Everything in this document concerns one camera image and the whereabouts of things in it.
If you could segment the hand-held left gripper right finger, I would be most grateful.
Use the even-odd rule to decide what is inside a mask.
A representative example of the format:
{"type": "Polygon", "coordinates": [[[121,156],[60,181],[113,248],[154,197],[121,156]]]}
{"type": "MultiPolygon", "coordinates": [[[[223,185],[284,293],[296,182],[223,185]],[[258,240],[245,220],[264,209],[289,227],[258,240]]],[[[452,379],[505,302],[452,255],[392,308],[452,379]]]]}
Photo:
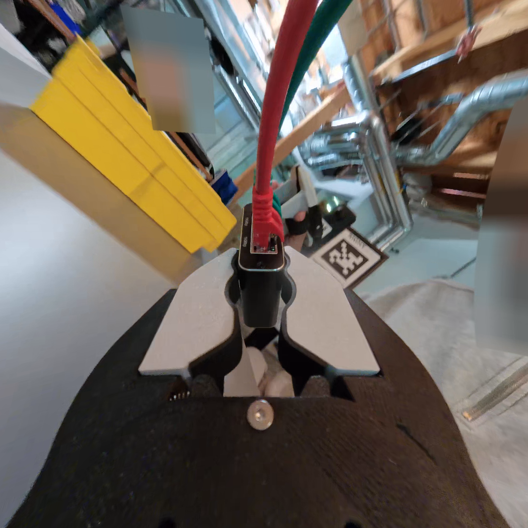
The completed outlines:
{"type": "Polygon", "coordinates": [[[330,384],[376,376],[381,368],[339,282],[292,247],[286,248],[289,300],[280,321],[280,363],[294,385],[313,376],[330,384]]]}

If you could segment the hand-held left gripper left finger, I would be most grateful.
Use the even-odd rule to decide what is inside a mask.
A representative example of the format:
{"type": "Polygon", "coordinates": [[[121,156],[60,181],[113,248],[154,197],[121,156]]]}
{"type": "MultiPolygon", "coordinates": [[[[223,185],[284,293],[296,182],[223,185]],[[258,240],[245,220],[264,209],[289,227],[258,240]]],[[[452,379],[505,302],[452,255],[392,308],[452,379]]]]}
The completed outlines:
{"type": "Polygon", "coordinates": [[[139,373],[226,376],[238,366],[240,324],[226,293],[235,255],[234,248],[228,249],[180,284],[139,373]]]}

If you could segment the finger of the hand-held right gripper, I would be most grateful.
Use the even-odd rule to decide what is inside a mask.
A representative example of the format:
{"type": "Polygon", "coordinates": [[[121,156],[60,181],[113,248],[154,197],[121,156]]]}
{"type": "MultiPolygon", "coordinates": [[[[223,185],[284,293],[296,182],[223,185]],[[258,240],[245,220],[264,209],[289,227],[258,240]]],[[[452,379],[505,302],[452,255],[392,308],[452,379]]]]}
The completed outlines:
{"type": "Polygon", "coordinates": [[[309,210],[309,181],[307,179],[288,179],[274,194],[279,200],[281,215],[297,215],[309,210]]]}

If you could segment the black ethernet splitter box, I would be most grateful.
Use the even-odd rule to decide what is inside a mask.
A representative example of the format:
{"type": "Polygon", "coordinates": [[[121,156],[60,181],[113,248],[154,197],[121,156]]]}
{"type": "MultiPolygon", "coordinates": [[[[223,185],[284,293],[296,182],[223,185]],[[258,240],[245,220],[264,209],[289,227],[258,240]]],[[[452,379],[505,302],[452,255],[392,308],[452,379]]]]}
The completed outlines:
{"type": "Polygon", "coordinates": [[[264,247],[254,243],[252,205],[243,208],[237,276],[243,321],[252,328],[271,328],[278,320],[286,258],[284,244],[272,235],[264,247]]]}

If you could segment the yellow plastic bin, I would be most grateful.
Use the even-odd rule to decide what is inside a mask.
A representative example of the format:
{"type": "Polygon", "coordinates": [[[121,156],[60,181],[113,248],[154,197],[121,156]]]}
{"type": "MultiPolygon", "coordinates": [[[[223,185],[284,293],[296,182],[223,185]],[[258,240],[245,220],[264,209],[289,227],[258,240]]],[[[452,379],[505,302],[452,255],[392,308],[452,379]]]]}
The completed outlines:
{"type": "Polygon", "coordinates": [[[30,109],[189,253],[219,247],[234,215],[77,37],[30,109]]]}

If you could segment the person's right hand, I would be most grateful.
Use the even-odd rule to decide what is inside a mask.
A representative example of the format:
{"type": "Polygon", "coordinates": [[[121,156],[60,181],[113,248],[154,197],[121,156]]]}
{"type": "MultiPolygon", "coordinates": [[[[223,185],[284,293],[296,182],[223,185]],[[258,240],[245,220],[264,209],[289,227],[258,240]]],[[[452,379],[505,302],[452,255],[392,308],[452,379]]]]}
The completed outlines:
{"type": "Polygon", "coordinates": [[[285,234],[285,245],[301,251],[308,232],[307,212],[300,211],[293,218],[286,219],[287,233],[285,234]]]}

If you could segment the framed marker sign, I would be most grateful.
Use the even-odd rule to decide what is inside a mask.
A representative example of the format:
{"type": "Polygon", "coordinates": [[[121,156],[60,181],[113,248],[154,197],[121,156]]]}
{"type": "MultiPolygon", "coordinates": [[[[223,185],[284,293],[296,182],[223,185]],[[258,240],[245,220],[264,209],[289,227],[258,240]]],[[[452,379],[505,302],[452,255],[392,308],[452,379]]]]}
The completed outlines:
{"type": "Polygon", "coordinates": [[[343,289],[358,286],[388,258],[352,227],[343,229],[310,256],[343,289]]]}

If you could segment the wooden beam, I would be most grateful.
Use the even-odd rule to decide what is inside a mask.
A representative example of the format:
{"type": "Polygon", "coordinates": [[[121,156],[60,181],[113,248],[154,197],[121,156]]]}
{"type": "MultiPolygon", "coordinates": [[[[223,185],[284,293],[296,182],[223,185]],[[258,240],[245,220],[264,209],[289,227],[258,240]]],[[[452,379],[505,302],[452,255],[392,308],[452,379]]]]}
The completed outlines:
{"type": "MultiPolygon", "coordinates": [[[[295,147],[302,144],[309,136],[313,135],[325,123],[330,122],[337,113],[350,103],[351,98],[347,91],[345,82],[339,80],[330,88],[324,89],[326,94],[323,102],[314,110],[312,110],[293,130],[277,140],[274,147],[274,156],[271,168],[279,165],[295,147]]],[[[238,201],[247,191],[251,190],[254,184],[254,173],[256,163],[251,164],[240,176],[234,180],[234,184],[238,188],[233,199],[230,201],[228,208],[232,208],[234,203],[238,201]]]]}

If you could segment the person's grey sweatshirt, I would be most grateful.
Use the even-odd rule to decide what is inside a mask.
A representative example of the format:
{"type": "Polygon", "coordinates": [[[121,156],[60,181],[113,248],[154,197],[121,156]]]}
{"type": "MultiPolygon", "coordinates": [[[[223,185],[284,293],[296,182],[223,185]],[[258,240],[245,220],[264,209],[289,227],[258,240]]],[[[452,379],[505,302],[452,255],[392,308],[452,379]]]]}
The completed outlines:
{"type": "Polygon", "coordinates": [[[474,423],[463,417],[487,390],[527,365],[527,357],[476,345],[474,292],[456,282],[431,280],[359,295],[428,370],[507,523],[527,527],[527,385],[474,423]]]}

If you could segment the silver ventilation ducts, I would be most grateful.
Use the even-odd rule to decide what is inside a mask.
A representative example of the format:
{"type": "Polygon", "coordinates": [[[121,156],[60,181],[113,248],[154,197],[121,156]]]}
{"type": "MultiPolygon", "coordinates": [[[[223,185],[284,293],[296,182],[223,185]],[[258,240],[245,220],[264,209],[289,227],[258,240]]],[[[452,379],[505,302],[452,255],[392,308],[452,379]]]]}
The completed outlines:
{"type": "Polygon", "coordinates": [[[372,84],[358,55],[343,63],[343,80],[355,114],[335,120],[313,135],[314,155],[306,159],[312,170],[363,166],[378,202],[381,227],[368,239],[384,251],[413,228],[400,168],[432,167],[452,155],[485,116],[512,109],[527,96],[527,70],[497,76],[462,97],[454,114],[430,145],[402,146],[392,142],[382,119],[372,84]]]}

